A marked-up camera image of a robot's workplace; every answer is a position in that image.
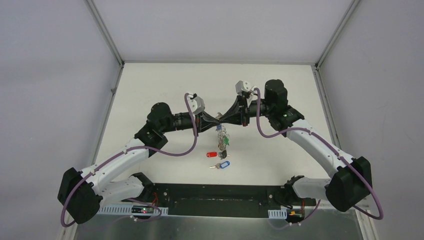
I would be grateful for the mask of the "metal disc keyring holder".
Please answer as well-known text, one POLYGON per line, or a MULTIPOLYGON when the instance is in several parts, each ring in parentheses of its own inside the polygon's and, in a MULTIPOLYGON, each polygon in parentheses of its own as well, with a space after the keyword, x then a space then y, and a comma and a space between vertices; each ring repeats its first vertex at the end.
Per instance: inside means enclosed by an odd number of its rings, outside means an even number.
POLYGON ((219 152, 223 152, 223 151, 227 152, 228 145, 225 145, 223 143, 223 139, 225 137, 229 138, 229 135, 227 134, 227 130, 226 130, 225 126, 220 123, 220 125, 218 125, 216 127, 215 131, 217 132, 217 147, 218 147, 219 152))

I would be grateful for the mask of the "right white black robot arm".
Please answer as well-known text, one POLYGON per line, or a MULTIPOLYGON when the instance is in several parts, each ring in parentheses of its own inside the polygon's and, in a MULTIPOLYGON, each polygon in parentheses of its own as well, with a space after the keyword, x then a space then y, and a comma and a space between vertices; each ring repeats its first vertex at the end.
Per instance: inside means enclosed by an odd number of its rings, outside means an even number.
POLYGON ((284 136, 304 149, 327 173, 327 178, 294 176, 284 190, 284 200, 296 205, 303 198, 328 201, 335 209, 346 212, 373 195, 370 162, 355 158, 326 141, 288 103, 288 91, 280 79, 265 83, 264 90, 245 81, 236 85, 233 106, 218 117, 220 123, 247 126, 256 119, 259 133, 265 138, 284 136))

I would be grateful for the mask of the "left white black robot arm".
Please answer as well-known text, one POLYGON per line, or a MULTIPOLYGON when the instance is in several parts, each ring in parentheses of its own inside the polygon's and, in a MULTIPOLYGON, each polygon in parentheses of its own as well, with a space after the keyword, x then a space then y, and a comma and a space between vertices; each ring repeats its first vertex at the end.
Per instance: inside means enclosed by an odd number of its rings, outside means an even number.
POLYGON ((57 199, 62 204, 60 224, 68 228, 83 224, 93 218, 101 207, 121 200, 137 198, 147 202, 153 189, 138 175, 126 180, 113 181, 135 164, 147 160, 156 153, 170 157, 183 157, 192 152, 199 133, 220 124, 220 120, 205 112, 199 97, 188 98, 186 112, 173 114, 168 104, 154 104, 147 115, 146 124, 124 147, 109 158, 82 170, 71 167, 64 172, 57 199), (168 142, 165 133, 191 130, 194 140, 182 153, 166 152, 162 148, 168 142))

